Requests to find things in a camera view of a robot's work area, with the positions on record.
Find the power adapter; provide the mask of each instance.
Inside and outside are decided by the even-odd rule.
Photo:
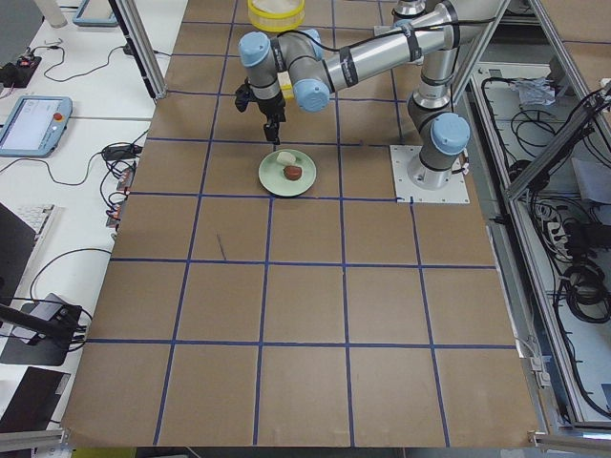
[[[134,159],[142,153],[142,147],[131,143],[107,146],[102,150],[102,157],[107,162],[114,160]]]

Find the black monitor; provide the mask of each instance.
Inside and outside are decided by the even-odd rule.
[[[38,335],[28,342],[9,338],[0,363],[60,365],[78,327],[80,307],[63,303],[57,316],[49,320],[30,315],[36,302],[25,304],[21,311],[10,307],[32,254],[34,239],[35,231],[0,203],[0,324],[10,323]]]

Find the yellow container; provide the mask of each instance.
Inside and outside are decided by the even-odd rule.
[[[306,0],[301,0],[295,10],[283,13],[259,10],[252,2],[253,0],[248,0],[248,19],[253,26],[262,31],[290,31],[304,22]]]

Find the green plate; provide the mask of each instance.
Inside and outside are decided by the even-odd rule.
[[[302,168],[302,176],[291,181],[284,176],[284,165],[276,161],[280,151],[297,157],[295,165]],[[263,187],[276,196],[292,198],[307,191],[316,179],[316,165],[310,157],[297,150],[279,150],[267,155],[259,166],[259,180]]]

